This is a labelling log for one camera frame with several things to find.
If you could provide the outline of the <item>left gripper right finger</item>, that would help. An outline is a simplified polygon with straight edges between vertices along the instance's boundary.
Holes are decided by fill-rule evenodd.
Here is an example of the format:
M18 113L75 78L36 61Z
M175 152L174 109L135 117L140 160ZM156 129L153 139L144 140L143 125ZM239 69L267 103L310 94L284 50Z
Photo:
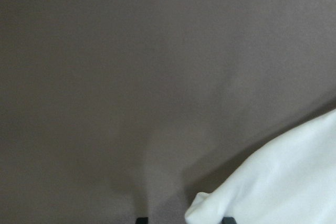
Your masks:
M222 224L235 224L235 219L233 217L224 217Z

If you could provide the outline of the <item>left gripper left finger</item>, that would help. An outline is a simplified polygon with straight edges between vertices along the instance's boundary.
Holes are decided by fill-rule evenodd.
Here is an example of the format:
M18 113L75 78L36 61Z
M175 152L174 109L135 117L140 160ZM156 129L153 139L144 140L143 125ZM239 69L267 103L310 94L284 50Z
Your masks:
M148 224L148 217L138 217L135 224Z

